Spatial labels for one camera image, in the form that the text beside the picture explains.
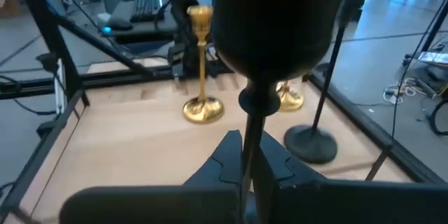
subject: black metal rod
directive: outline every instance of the black metal rod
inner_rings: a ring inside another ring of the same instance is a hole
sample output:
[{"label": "black metal rod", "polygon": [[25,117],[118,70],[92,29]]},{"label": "black metal rod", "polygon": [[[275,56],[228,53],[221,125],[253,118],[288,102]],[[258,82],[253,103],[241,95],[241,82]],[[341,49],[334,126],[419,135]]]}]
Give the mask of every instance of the black metal rod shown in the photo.
[{"label": "black metal rod", "polygon": [[34,149],[31,157],[28,159],[26,165],[23,167],[23,170],[20,172],[17,180],[15,181],[14,187],[7,194],[1,206],[7,206],[9,208],[7,210],[9,211],[20,207],[20,202],[28,191],[29,185],[34,180],[35,175],[41,168],[41,165],[45,161],[58,136],[65,128],[69,116],[75,110],[75,107],[82,98],[83,94],[83,90],[78,90],[75,92],[75,95],[67,104],[65,111],[56,119],[55,126],[51,132],[45,139],[40,141],[38,146]]},{"label": "black metal rod", "polygon": [[323,84],[323,88],[321,91],[321,98],[319,99],[319,103],[317,106],[316,115],[314,116],[313,127],[311,128],[311,134],[315,133],[317,130],[317,125],[319,124],[319,120],[321,119],[323,103],[325,102],[325,98],[327,96],[328,87],[330,87],[331,76],[333,75],[333,71],[335,70],[337,55],[339,54],[339,50],[341,48],[342,39],[344,38],[345,25],[340,25],[337,30],[335,47],[331,53],[330,58],[330,66],[328,66],[328,70],[325,75],[325,83]]},{"label": "black metal rod", "polygon": [[[117,85],[129,85],[147,81],[166,81],[173,79],[171,67],[152,67],[157,74],[152,78],[144,78],[131,70],[110,71],[106,73],[87,73],[81,76],[85,89],[109,88]],[[36,80],[20,81],[20,91],[17,83],[4,83],[1,86],[0,100],[36,95],[49,95],[55,92],[52,78],[40,78]]]},{"label": "black metal rod", "polygon": [[384,164],[387,157],[389,156],[391,149],[392,149],[392,144],[386,146],[384,148],[384,150],[379,154],[379,157],[373,163],[372,168],[369,171],[369,174],[367,174],[367,177],[365,177],[366,181],[372,181],[375,178],[375,176],[377,175],[377,173],[379,171],[379,168],[381,168],[381,166]]},{"label": "black metal rod", "polygon": [[444,1],[444,6],[442,10],[440,11],[439,16],[437,17],[437,20],[435,21],[433,28],[431,28],[431,31],[429,32],[428,38],[426,38],[425,43],[423,44],[423,47],[421,48],[421,51],[426,52],[431,47],[431,44],[434,41],[435,36],[439,32],[443,21],[445,21],[445,18],[448,15],[448,1]]},{"label": "black metal rod", "polygon": [[246,133],[244,135],[243,147],[243,181],[241,185],[241,217],[244,216],[246,209],[246,201],[251,187],[251,167],[256,152],[260,150],[261,136],[263,135],[263,127],[265,126],[266,117],[247,115]]},{"label": "black metal rod", "polygon": [[58,25],[67,29],[69,32],[75,34],[78,38],[87,41],[89,44],[101,50],[102,52],[106,53],[108,56],[112,57],[119,63],[124,64],[126,67],[137,72],[138,74],[141,74],[142,76],[149,76],[149,77],[153,76],[154,74],[153,72],[149,71],[141,64],[137,64],[136,62],[133,62],[131,59],[126,58],[117,50],[114,50],[111,47],[105,45],[98,38],[95,38],[94,36],[88,34],[86,31],[77,27],[74,23],[66,20],[64,17],[61,17],[59,15],[53,15],[53,16],[57,20]]},{"label": "black metal rod", "polygon": [[[309,81],[318,89],[323,89],[325,79],[313,71]],[[413,181],[446,184],[434,171],[410,153],[400,142],[365,114],[357,105],[354,105],[334,85],[328,88],[328,98],[351,122],[357,126],[380,149],[393,144],[388,157],[394,161]]]},{"label": "black metal rod", "polygon": [[[75,64],[70,56],[69,49],[65,44],[61,31],[56,21],[51,18],[52,12],[48,8],[47,0],[25,0],[29,11],[33,15],[42,37],[50,52],[55,53],[62,59],[66,74],[68,99],[72,98],[75,92],[82,89],[81,78],[76,70]],[[88,103],[87,97],[83,95],[83,100]]]}]

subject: black goblet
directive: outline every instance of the black goblet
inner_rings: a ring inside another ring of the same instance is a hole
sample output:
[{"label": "black goblet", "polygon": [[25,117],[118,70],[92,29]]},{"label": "black goblet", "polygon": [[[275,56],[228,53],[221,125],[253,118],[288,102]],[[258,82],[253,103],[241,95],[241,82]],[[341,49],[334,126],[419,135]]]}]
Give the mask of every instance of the black goblet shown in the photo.
[{"label": "black goblet", "polygon": [[251,182],[265,117],[280,106],[279,81],[307,73],[325,55],[343,0],[214,0],[213,40],[221,59],[248,78],[241,205]]}]

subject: gold candlestick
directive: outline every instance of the gold candlestick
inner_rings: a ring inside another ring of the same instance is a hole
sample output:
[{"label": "gold candlestick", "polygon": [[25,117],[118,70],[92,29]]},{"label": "gold candlestick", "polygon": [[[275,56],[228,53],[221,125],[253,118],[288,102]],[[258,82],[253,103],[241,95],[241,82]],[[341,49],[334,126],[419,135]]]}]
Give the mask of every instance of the gold candlestick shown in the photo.
[{"label": "gold candlestick", "polygon": [[305,99],[302,93],[297,93],[291,90],[290,81],[285,81],[279,84],[277,94],[280,97],[279,111],[281,112],[291,112],[300,109]]},{"label": "gold candlestick", "polygon": [[192,30],[197,37],[199,50],[200,93],[183,106],[183,114],[193,123],[212,123],[224,115],[224,104],[214,97],[205,94],[205,45],[206,36],[210,32],[210,21],[213,8],[210,6],[191,6],[187,13],[191,17]]}]

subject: concrete floor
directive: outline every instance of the concrete floor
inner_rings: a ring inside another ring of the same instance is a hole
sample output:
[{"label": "concrete floor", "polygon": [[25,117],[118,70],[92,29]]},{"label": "concrete floor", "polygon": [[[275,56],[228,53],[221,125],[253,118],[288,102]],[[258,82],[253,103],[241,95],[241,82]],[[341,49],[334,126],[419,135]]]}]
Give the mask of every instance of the concrete floor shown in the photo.
[{"label": "concrete floor", "polygon": [[[209,0],[200,0],[203,4]],[[344,37],[333,84],[353,103],[382,103],[382,92],[387,85],[394,84],[401,73],[401,62],[405,53],[414,51],[421,35],[442,0],[366,0],[363,16],[358,24],[350,24]],[[448,23],[442,31],[448,32]],[[86,42],[63,31],[66,43],[79,71],[85,73],[93,62],[109,61],[110,57],[99,52]],[[12,19],[0,19],[0,74],[18,80],[42,78],[49,75],[39,69],[35,56],[48,51],[30,15]],[[438,34],[436,40],[444,36]],[[30,46],[14,58],[5,60],[28,41]],[[448,139],[437,137],[424,120],[420,100],[423,97],[405,98],[398,107],[398,122],[395,137],[434,172],[448,181],[446,161]],[[21,99],[35,109],[54,109],[51,95]],[[430,110],[431,101],[427,103]],[[393,109],[390,106],[362,106],[365,112],[391,132]],[[30,114],[13,101],[1,100],[0,111],[0,185],[14,181],[24,167],[39,141],[36,128],[49,117]],[[445,129],[448,113],[441,113],[439,125]]]}]

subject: wooden tabletop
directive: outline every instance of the wooden tabletop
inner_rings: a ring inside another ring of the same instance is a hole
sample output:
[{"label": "wooden tabletop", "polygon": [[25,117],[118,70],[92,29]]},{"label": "wooden tabletop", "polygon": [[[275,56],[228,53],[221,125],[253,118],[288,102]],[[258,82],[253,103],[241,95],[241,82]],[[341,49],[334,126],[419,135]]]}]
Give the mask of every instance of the wooden tabletop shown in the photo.
[{"label": "wooden tabletop", "polygon": [[[209,125],[192,124],[182,114],[184,103],[199,92],[197,80],[89,90],[92,105],[85,108],[31,210],[33,218],[53,218],[55,223],[64,201],[92,186],[182,184],[202,166],[228,130],[240,130],[244,135],[246,114],[237,96],[245,84],[246,79],[236,74],[207,80],[208,94],[225,105],[225,115]],[[299,111],[275,113],[266,120],[265,130],[281,144],[289,127],[312,124],[320,92],[306,84],[304,95]],[[329,164],[311,167],[330,178],[364,179],[379,149],[329,101],[319,127],[333,134],[338,154]],[[376,179],[410,181],[390,160]]]}]

